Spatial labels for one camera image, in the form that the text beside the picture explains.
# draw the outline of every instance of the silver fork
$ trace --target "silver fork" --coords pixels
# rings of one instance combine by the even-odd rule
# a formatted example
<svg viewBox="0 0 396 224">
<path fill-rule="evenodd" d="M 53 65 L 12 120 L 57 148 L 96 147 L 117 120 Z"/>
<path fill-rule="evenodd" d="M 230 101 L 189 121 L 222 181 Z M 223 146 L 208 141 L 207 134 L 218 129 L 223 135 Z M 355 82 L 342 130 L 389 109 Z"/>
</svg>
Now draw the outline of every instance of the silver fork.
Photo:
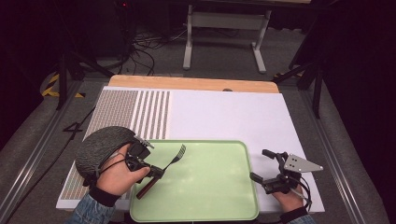
<svg viewBox="0 0 396 224">
<path fill-rule="evenodd" d="M 180 159 L 183 157 L 184 152 L 186 151 L 186 146 L 181 145 L 180 151 L 177 153 L 177 155 L 172 159 L 171 162 L 169 162 L 169 164 L 167 166 L 165 166 L 165 168 L 163 168 L 163 172 L 165 173 L 166 169 L 168 169 L 168 167 L 177 162 L 180 161 Z M 152 178 L 145 187 L 143 187 L 137 194 L 136 194 L 136 198 L 137 199 L 141 199 L 143 198 L 143 196 L 151 189 L 152 186 L 154 186 L 155 183 L 157 183 L 157 181 L 161 179 L 160 177 L 154 177 Z"/>
</svg>

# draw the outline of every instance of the person's arm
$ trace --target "person's arm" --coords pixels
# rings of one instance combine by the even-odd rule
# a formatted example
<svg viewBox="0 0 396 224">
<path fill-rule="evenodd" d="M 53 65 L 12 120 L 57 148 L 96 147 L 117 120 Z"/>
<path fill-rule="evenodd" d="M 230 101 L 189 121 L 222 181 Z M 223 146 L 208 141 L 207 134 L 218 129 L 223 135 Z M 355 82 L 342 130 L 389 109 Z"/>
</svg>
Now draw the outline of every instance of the person's arm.
<svg viewBox="0 0 396 224">
<path fill-rule="evenodd" d="M 125 162 L 116 163 L 124 160 L 128 146 L 121 147 L 119 154 L 105 163 L 103 170 L 114 165 L 99 176 L 96 187 L 84 195 L 65 223 L 105 224 L 110 221 L 116 200 L 149 173 L 148 167 L 131 172 Z"/>
<path fill-rule="evenodd" d="M 301 186 L 297 187 L 297 191 L 303 193 Z M 273 196 L 279 201 L 283 214 L 280 216 L 282 223 L 288 224 L 315 224 L 315 220 L 308 215 L 304 208 L 303 199 L 294 193 L 284 194 L 282 192 L 275 192 Z"/>
</svg>

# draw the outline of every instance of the light green tray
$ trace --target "light green tray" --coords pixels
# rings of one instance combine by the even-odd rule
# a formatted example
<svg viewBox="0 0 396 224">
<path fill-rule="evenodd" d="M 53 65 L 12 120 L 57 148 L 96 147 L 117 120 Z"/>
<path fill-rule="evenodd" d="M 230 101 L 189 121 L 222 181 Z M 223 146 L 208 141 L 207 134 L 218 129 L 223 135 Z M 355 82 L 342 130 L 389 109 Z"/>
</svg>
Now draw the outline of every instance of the light green tray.
<svg viewBox="0 0 396 224">
<path fill-rule="evenodd" d="M 141 199 L 135 195 L 149 181 L 135 184 L 131 217 L 137 222 L 251 220 L 259 214 L 254 184 L 249 178 L 248 151 L 239 141 L 150 140 L 155 146 L 145 161 L 170 165 Z"/>
</svg>

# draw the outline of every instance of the human hand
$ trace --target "human hand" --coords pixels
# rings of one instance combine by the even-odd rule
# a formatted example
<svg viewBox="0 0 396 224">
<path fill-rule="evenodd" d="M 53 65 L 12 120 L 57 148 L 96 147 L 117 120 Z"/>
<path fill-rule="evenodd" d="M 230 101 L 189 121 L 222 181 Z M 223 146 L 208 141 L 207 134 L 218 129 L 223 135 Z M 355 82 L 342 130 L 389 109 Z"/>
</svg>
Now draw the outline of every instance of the human hand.
<svg viewBox="0 0 396 224">
<path fill-rule="evenodd" d="M 125 159 L 125 155 L 130 145 L 131 144 L 127 144 L 121 147 L 118 150 L 119 154 L 105 162 L 102 170 L 105 170 L 112 164 L 114 165 L 101 173 L 96 183 L 97 188 L 104 190 L 107 193 L 121 196 L 128 191 L 136 181 L 142 179 L 149 173 L 150 169 L 148 167 L 144 167 L 134 172 L 131 172 L 128 169 L 123 160 Z"/>
<path fill-rule="evenodd" d="M 300 185 L 297 186 L 296 190 L 301 194 L 303 193 L 303 189 Z M 275 192 L 272 195 L 279 201 L 285 213 L 304 206 L 303 199 L 292 190 L 287 194 Z"/>
</svg>

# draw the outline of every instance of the grid pattern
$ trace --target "grid pattern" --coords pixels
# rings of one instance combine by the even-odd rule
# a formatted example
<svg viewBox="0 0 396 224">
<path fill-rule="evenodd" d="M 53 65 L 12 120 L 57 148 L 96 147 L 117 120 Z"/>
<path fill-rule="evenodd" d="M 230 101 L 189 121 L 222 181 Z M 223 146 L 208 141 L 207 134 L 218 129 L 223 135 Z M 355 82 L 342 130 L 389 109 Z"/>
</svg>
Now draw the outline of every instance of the grid pattern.
<svg viewBox="0 0 396 224">
<path fill-rule="evenodd" d="M 164 139 L 170 106 L 170 91 L 102 91 L 84 139 L 108 126 L 130 128 L 146 139 Z M 79 200 L 88 191 L 75 164 L 66 179 L 60 200 Z M 131 192 L 122 195 L 128 200 Z"/>
</svg>

